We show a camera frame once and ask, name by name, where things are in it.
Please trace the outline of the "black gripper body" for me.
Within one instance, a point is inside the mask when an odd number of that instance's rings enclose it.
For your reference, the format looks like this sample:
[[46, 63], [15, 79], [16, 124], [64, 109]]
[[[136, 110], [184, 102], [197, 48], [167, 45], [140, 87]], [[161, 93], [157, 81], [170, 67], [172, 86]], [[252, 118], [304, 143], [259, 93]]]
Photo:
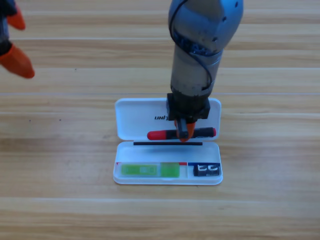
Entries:
[[12, 43], [9, 40], [9, 27], [7, 17], [17, 13], [14, 0], [0, 0], [0, 55], [6, 54]]
[[208, 118], [209, 95], [187, 96], [181, 92], [168, 93], [166, 109], [169, 121], [185, 119], [187, 123], [195, 123], [199, 119]]

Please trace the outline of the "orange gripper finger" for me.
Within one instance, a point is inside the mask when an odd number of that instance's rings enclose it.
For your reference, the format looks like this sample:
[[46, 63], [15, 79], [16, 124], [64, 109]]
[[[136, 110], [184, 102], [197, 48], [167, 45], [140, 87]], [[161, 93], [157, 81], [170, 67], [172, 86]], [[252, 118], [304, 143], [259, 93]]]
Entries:
[[185, 118], [178, 118], [174, 121], [176, 127], [176, 135], [179, 140], [187, 140], [189, 138], [189, 130]]
[[188, 123], [186, 126], [188, 131], [188, 137], [186, 138], [186, 141], [188, 141], [194, 135], [196, 122]]
[[31, 79], [35, 76], [31, 60], [14, 44], [7, 53], [0, 56], [0, 64], [10, 73], [20, 77]]
[[26, 23], [25, 23], [23, 15], [22, 15], [21, 9], [19, 8], [19, 6], [17, 4], [15, 5], [15, 9], [16, 9], [16, 13], [15, 14], [8, 15], [6, 17], [7, 18], [7, 22], [8, 22], [9, 25], [14, 27], [15, 29], [25, 30], [26, 29]]

